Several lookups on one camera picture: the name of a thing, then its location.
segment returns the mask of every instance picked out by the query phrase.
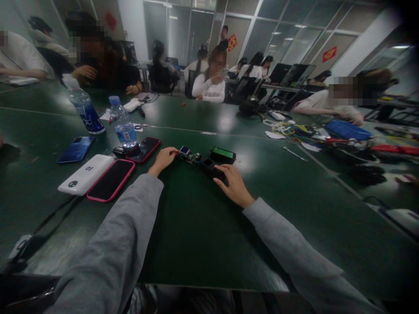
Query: circuit board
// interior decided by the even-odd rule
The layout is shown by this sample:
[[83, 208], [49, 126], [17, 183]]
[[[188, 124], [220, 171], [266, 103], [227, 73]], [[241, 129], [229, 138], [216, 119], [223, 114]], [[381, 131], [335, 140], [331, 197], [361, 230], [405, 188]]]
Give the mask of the circuit board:
[[182, 148], [179, 150], [179, 158], [190, 164], [199, 164], [202, 155], [200, 153], [194, 154], [189, 148], [182, 146]]

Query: smartphone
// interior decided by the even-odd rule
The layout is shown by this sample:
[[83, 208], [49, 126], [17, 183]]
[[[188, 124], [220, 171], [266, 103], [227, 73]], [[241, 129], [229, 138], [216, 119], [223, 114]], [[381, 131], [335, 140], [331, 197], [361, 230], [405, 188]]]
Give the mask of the smartphone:
[[57, 163], [66, 164], [82, 161], [94, 140], [94, 137], [76, 137], [60, 159], [57, 160]]
[[142, 164], [150, 157], [160, 144], [160, 140], [153, 137], [146, 137], [139, 145], [134, 147], [134, 149], [130, 151], [125, 158]]
[[101, 203], [110, 202], [118, 194], [132, 171], [135, 163], [129, 160], [118, 159], [87, 191], [87, 198]]

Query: black smartphone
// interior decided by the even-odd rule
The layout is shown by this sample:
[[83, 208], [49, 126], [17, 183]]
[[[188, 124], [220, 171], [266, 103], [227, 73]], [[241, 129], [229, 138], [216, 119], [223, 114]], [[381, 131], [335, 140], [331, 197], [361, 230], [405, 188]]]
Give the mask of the black smartphone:
[[118, 159], [99, 178], [98, 181], [87, 191], [87, 198], [107, 203], [114, 199], [125, 181], [134, 171], [135, 163], [129, 160]]
[[160, 144], [160, 140], [153, 137], [146, 137], [139, 145], [134, 147], [125, 158], [142, 164], [151, 156]]

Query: red decoration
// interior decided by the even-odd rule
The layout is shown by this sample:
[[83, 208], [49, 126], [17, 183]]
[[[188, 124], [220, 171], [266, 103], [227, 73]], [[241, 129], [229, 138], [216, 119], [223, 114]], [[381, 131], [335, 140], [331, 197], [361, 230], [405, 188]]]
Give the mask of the red decoration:
[[115, 30], [115, 27], [117, 26], [117, 20], [115, 19], [115, 17], [113, 17], [113, 15], [109, 11], [106, 12], [105, 22], [107, 22], [109, 28], [112, 31]]
[[323, 63], [325, 63], [327, 60], [330, 60], [336, 55], [337, 46], [333, 47], [332, 49], [329, 49], [323, 54]]
[[234, 49], [234, 47], [237, 46], [237, 38], [236, 35], [233, 34], [229, 39], [228, 39], [228, 51], [231, 51]]

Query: chair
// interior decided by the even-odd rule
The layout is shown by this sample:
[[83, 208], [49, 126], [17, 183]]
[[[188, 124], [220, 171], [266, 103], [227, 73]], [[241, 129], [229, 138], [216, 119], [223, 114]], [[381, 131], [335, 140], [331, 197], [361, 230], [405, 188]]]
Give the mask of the chair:
[[169, 69], [163, 67], [161, 69], [161, 74], [159, 77], [156, 77], [154, 72], [154, 65], [147, 64], [149, 79], [150, 79], [150, 89], [152, 92], [159, 94], [170, 94], [172, 96], [173, 90], [175, 89], [175, 83], [170, 75]]
[[36, 47], [41, 56], [49, 63], [51, 68], [54, 70], [55, 75], [60, 80], [62, 84], [62, 75], [65, 73], [71, 73], [74, 71], [74, 68], [67, 61], [65, 57], [60, 55], [58, 52], [42, 47]]

